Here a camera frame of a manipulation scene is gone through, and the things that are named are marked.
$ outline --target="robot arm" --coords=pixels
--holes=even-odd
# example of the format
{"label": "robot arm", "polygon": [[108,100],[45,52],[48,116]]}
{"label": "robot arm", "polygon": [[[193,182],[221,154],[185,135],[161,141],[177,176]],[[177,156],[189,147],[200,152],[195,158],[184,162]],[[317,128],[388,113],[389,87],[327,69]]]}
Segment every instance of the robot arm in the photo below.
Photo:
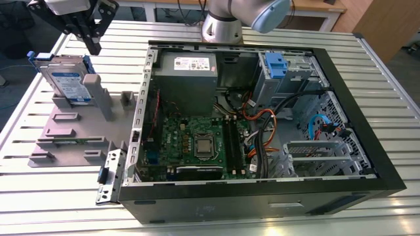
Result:
{"label": "robot arm", "polygon": [[243,38],[243,24],[260,32],[271,32],[281,23],[291,0],[211,0],[203,25],[208,42],[237,43]]}
{"label": "robot arm", "polygon": [[[101,21],[95,22],[93,11],[99,9]],[[57,30],[73,33],[85,43],[92,55],[97,55],[101,47],[100,37],[116,15],[119,4],[113,0],[32,0],[29,10]]]}

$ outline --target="gray plastic stand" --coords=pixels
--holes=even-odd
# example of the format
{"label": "gray plastic stand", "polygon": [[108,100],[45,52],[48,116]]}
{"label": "gray plastic stand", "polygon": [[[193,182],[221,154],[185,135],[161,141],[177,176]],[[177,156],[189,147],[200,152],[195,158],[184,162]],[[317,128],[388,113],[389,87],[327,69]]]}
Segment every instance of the gray plastic stand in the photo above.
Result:
{"label": "gray plastic stand", "polygon": [[56,107],[29,156],[31,167],[103,165],[116,145],[127,150],[133,93],[124,91],[120,96],[111,96],[96,74],[84,77],[84,86],[92,105],[72,106],[67,98],[52,98]]}

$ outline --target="green motherboard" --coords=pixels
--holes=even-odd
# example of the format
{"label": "green motherboard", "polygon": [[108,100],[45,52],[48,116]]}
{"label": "green motherboard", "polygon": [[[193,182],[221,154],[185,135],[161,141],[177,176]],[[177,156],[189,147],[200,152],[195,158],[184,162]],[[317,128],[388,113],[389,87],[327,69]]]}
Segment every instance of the green motherboard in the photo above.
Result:
{"label": "green motherboard", "polygon": [[248,130],[245,120],[231,120],[232,126],[237,129],[239,141],[235,150],[236,156],[241,160],[241,167],[232,170],[231,154],[227,148],[228,132],[224,123],[228,121],[223,118],[165,118],[163,123],[163,134],[160,143],[160,152],[147,151],[145,159],[149,160],[147,165],[149,181],[168,181],[168,172],[171,168],[179,166],[219,166],[223,167],[221,179],[244,179],[252,175],[245,171],[245,154],[244,154],[244,136]]}

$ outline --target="label sticker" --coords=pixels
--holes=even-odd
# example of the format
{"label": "label sticker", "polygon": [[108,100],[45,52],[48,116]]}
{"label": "label sticker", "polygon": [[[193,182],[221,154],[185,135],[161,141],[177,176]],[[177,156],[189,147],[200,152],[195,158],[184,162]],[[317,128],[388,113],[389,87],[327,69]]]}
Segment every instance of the label sticker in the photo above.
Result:
{"label": "label sticker", "polygon": [[211,70],[208,58],[175,58],[175,70]]}
{"label": "label sticker", "polygon": [[256,172],[256,165],[255,164],[249,165],[249,171]]}
{"label": "label sticker", "polygon": [[85,104],[91,101],[92,96],[81,84],[81,77],[79,73],[53,72],[51,75],[64,93],[64,96],[73,104]]}
{"label": "label sticker", "polygon": [[251,99],[248,100],[248,104],[249,104],[252,107],[256,106],[256,103],[255,103]]}

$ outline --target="cpu socket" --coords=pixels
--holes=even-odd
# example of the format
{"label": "cpu socket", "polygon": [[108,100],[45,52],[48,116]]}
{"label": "cpu socket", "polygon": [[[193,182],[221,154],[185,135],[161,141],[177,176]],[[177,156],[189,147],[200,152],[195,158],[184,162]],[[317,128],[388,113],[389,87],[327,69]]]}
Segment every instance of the cpu socket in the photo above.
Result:
{"label": "cpu socket", "polygon": [[193,137],[195,157],[201,161],[207,161],[215,156],[213,135],[211,133],[197,133]]}

